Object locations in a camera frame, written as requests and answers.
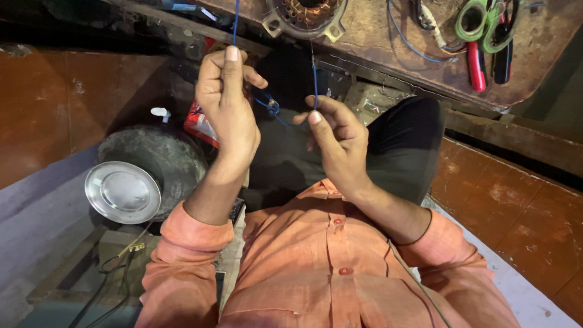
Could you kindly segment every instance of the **orange shirt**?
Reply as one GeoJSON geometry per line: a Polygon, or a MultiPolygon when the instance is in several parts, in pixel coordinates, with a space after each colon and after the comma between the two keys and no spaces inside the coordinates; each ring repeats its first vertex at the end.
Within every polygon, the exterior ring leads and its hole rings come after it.
{"type": "MultiPolygon", "coordinates": [[[[147,265],[136,327],[445,327],[387,237],[328,179],[245,221],[241,269],[219,320],[212,263],[233,226],[203,224],[177,205],[147,265]]],[[[432,211],[427,232],[397,248],[452,327],[519,327],[485,259],[450,220],[432,211]]]]}

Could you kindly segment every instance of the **green insulating tape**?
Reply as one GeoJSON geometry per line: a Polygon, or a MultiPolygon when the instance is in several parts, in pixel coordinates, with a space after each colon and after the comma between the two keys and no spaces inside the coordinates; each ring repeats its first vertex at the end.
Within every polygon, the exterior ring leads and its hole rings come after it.
{"type": "Polygon", "coordinates": [[[514,32],[516,32],[516,28],[518,27],[518,23],[523,15],[523,7],[524,7],[524,0],[512,0],[512,17],[510,18],[510,22],[512,22],[512,26],[508,33],[502,38],[502,40],[495,40],[494,34],[496,32],[496,26],[500,23],[500,15],[502,14],[501,11],[504,9],[503,6],[498,5],[498,7],[492,7],[493,10],[488,12],[488,16],[486,18],[486,26],[484,28],[485,32],[480,39],[480,48],[485,53],[494,54],[498,51],[504,49],[512,41],[514,37],[514,32]]]}
{"type": "Polygon", "coordinates": [[[470,42],[477,41],[481,38],[484,32],[484,25],[486,24],[486,5],[487,0],[469,0],[458,14],[458,19],[455,22],[455,34],[462,41],[470,42]],[[469,26],[477,26],[471,31],[466,31],[462,27],[463,18],[469,26]]]}

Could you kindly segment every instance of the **black wire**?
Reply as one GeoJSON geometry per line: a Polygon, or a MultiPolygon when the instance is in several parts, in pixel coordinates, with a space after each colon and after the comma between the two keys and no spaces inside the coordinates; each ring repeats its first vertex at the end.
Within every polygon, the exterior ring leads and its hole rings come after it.
{"type": "Polygon", "coordinates": [[[95,302],[95,300],[97,299],[97,297],[99,296],[99,293],[101,293],[101,291],[103,290],[103,287],[105,287],[106,282],[107,282],[107,277],[109,277],[109,274],[112,272],[117,271],[118,269],[121,269],[125,266],[121,266],[121,261],[111,270],[107,271],[105,270],[103,267],[111,262],[112,260],[117,259],[117,256],[114,256],[112,258],[110,258],[109,260],[105,261],[102,265],[101,265],[101,273],[104,273],[106,276],[103,278],[103,281],[101,282],[101,285],[99,286],[99,288],[97,289],[97,291],[95,291],[95,293],[93,293],[93,296],[91,296],[91,298],[89,299],[89,301],[85,304],[85,306],[83,307],[83,309],[81,309],[81,311],[79,311],[79,313],[77,314],[77,316],[73,319],[73,321],[71,322],[71,324],[69,325],[69,328],[75,328],[79,322],[81,322],[81,320],[83,319],[83,317],[85,317],[85,315],[87,314],[87,311],[89,310],[89,308],[91,307],[91,305],[93,304],[93,302],[95,302]]]}
{"type": "Polygon", "coordinates": [[[135,252],[129,252],[128,261],[125,264],[124,277],[121,280],[122,286],[125,287],[124,299],[122,299],[121,302],[117,303],[117,305],[115,305],[111,310],[107,311],[104,315],[98,317],[94,322],[91,322],[86,328],[93,328],[93,327],[97,326],[100,322],[102,322],[107,317],[112,315],[115,311],[117,311],[129,299],[130,290],[129,290],[129,284],[128,284],[128,271],[129,271],[129,266],[132,263],[132,260],[134,259],[134,254],[135,254],[135,252]]]}

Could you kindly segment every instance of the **shirt sleeve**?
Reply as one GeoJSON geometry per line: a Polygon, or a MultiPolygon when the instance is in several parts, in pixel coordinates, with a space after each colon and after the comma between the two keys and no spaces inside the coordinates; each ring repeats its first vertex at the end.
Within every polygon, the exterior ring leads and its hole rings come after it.
{"type": "Polygon", "coordinates": [[[423,285],[443,296],[471,327],[520,327],[486,259],[449,219],[431,210],[427,232],[397,248],[407,265],[419,268],[423,285]]]}
{"type": "Polygon", "coordinates": [[[215,267],[218,251],[233,240],[233,224],[214,226],[190,217],[180,202],[161,228],[146,266],[135,327],[215,327],[219,317],[215,267]]]}

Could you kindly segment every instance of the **red packet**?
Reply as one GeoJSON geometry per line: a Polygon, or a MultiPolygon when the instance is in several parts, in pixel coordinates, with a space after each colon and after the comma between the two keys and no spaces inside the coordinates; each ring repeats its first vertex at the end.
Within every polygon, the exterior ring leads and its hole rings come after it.
{"type": "Polygon", "coordinates": [[[217,135],[210,126],[209,120],[207,120],[205,115],[201,112],[201,107],[198,105],[196,99],[192,102],[188,116],[186,120],[184,120],[184,130],[200,139],[203,139],[216,148],[219,147],[217,135]]]}

